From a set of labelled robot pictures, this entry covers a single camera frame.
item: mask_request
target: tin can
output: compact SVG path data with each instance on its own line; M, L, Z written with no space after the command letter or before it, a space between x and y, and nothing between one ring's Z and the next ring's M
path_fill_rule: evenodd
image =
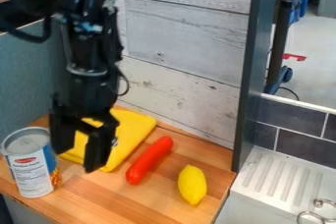
M57 159L47 129L18 130L5 138L2 150L21 196L46 196L60 185Z

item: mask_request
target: whitewashed wood wall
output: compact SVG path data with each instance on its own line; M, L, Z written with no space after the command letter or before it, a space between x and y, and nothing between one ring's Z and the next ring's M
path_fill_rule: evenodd
M120 104L232 148L251 0L116 0Z

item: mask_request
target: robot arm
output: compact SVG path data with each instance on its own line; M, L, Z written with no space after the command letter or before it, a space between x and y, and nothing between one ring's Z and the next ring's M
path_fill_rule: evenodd
M0 3L0 29L20 39L41 43L51 34L51 17L62 24L68 87L53 98L51 143L57 154L63 153L74 147L76 131L81 131L88 135L86 172L104 166L119 125L109 111L118 97L119 79L125 78L116 66L122 59L123 47L114 0L0 0ZM41 18L44 18L43 35L17 29L26 21ZM85 123L82 118L87 117L101 122L101 127Z

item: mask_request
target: gray tile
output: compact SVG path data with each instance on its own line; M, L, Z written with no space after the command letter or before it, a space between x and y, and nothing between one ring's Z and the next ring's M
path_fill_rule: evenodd
M262 98L258 121L320 137L325 113Z
M264 124L256 124L254 144L267 149L273 149L277 129Z
M328 140L336 141L336 115L329 115L323 137Z
M277 151L336 168L336 143L280 130Z

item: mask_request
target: floor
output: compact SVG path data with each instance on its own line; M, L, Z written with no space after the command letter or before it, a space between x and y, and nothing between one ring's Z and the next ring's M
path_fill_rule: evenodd
M284 65L294 70L294 76L282 86L293 90L303 102L336 108L335 45L336 19L319 17L309 10L290 27L285 51L307 58L303 62L284 60ZM284 89L277 95L295 99Z

